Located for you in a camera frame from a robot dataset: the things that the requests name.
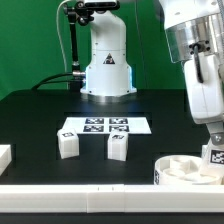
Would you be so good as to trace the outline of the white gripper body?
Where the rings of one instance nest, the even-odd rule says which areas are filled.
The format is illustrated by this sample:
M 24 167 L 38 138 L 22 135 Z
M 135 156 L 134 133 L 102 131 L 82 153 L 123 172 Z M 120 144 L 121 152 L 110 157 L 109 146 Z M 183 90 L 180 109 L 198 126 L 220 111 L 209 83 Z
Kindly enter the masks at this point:
M 224 96 L 218 74 L 219 60 L 216 55 L 200 56 L 203 82 L 197 79 L 194 60 L 184 64 L 185 83 L 191 115 L 196 124 L 223 120 Z

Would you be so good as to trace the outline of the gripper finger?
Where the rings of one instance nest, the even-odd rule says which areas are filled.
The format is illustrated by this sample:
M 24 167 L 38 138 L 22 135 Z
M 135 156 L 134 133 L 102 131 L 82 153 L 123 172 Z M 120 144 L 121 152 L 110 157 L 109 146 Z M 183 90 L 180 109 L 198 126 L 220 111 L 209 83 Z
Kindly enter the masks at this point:
M 213 122 L 207 124 L 210 139 L 213 145 L 219 146 L 224 144 L 224 123 Z

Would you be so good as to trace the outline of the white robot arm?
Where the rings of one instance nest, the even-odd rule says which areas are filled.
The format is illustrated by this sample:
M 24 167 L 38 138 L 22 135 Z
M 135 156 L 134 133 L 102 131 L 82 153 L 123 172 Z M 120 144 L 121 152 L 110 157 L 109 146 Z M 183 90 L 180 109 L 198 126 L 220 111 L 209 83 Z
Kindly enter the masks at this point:
M 171 61 L 183 64 L 190 111 L 224 145 L 224 0 L 158 0 Z M 133 93 L 126 26 L 112 14 L 118 0 L 84 0 L 93 12 L 92 56 L 82 91 L 97 97 Z

